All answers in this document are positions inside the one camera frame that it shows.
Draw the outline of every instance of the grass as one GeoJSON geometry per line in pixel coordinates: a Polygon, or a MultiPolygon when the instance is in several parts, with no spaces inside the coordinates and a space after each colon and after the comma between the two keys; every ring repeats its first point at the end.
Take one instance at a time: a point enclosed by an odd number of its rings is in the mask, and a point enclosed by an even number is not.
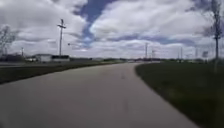
{"type": "Polygon", "coordinates": [[[17,81],[21,79],[40,76],[48,73],[64,71],[73,68],[81,68],[96,65],[105,65],[111,63],[88,62],[88,63],[68,63],[68,64],[54,64],[44,66],[25,66],[25,67],[8,67],[0,68],[0,84],[17,81]]]}
{"type": "Polygon", "coordinates": [[[136,67],[152,89],[202,128],[224,127],[224,66],[159,63],[136,67]]]}

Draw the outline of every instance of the sky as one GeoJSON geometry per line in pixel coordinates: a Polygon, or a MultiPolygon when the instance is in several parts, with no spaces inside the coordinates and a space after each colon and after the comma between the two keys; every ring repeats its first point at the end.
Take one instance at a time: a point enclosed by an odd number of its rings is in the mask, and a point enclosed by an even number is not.
{"type": "MultiPolygon", "coordinates": [[[[214,56],[209,0],[0,0],[0,27],[19,31],[9,53],[58,54],[60,19],[62,53],[73,57],[214,56]]],[[[221,4],[224,20],[224,4],[221,4]]]]}

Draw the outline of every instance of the road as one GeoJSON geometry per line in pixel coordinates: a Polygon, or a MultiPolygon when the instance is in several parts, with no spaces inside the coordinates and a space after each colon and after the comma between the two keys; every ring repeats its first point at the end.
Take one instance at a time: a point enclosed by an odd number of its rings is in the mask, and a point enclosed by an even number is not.
{"type": "Polygon", "coordinates": [[[197,128],[135,75],[136,64],[0,86],[0,128],[197,128]]]}
{"type": "Polygon", "coordinates": [[[47,67],[47,66],[56,66],[60,63],[4,63],[0,62],[0,68],[19,68],[19,67],[47,67]]]}

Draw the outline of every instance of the utility pole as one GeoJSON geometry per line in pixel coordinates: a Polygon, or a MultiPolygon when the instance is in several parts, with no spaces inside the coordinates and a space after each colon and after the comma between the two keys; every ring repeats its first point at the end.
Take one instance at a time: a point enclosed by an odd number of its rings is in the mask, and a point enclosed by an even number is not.
{"type": "Polygon", "coordinates": [[[58,25],[58,27],[61,29],[60,31],[60,44],[59,44],[59,56],[62,55],[62,51],[61,51],[61,45],[62,45],[62,34],[63,34],[63,29],[66,29],[66,27],[64,26],[64,20],[61,19],[61,24],[58,25]]]}
{"type": "Polygon", "coordinates": [[[182,60],[183,60],[183,48],[182,47],[180,48],[180,57],[181,57],[180,59],[181,59],[181,62],[182,62],[182,60]]]}
{"type": "Polygon", "coordinates": [[[195,59],[198,59],[198,45],[195,46],[195,59]]]}
{"type": "Polygon", "coordinates": [[[23,47],[21,48],[21,55],[22,55],[22,57],[24,57],[24,48],[23,47]]]}
{"type": "Polygon", "coordinates": [[[155,51],[154,49],[152,49],[152,59],[154,59],[155,56],[156,56],[156,55],[155,55],[155,52],[156,52],[156,51],[155,51]]]}
{"type": "Polygon", "coordinates": [[[177,60],[178,61],[180,60],[180,51],[179,51],[179,49],[177,50],[177,60]]]}
{"type": "Polygon", "coordinates": [[[186,59],[190,60],[190,54],[186,55],[186,59]]]}
{"type": "Polygon", "coordinates": [[[148,58],[148,43],[145,43],[145,59],[148,58]]]}

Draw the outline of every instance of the low building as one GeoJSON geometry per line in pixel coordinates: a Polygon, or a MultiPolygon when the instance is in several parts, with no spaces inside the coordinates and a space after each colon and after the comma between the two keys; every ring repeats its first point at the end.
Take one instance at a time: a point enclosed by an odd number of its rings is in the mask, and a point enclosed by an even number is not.
{"type": "Polygon", "coordinates": [[[51,54],[37,54],[35,55],[37,61],[39,62],[51,62],[52,55],[51,54]]]}
{"type": "Polygon", "coordinates": [[[70,61],[70,57],[68,55],[62,55],[62,56],[53,55],[51,59],[53,62],[69,62],[70,61]]]}
{"type": "Polygon", "coordinates": [[[28,56],[28,57],[25,57],[25,60],[28,62],[36,62],[37,58],[35,56],[28,56]]]}
{"type": "Polygon", "coordinates": [[[48,62],[69,62],[70,57],[68,55],[51,55],[51,54],[37,54],[35,58],[39,62],[48,63],[48,62]]]}

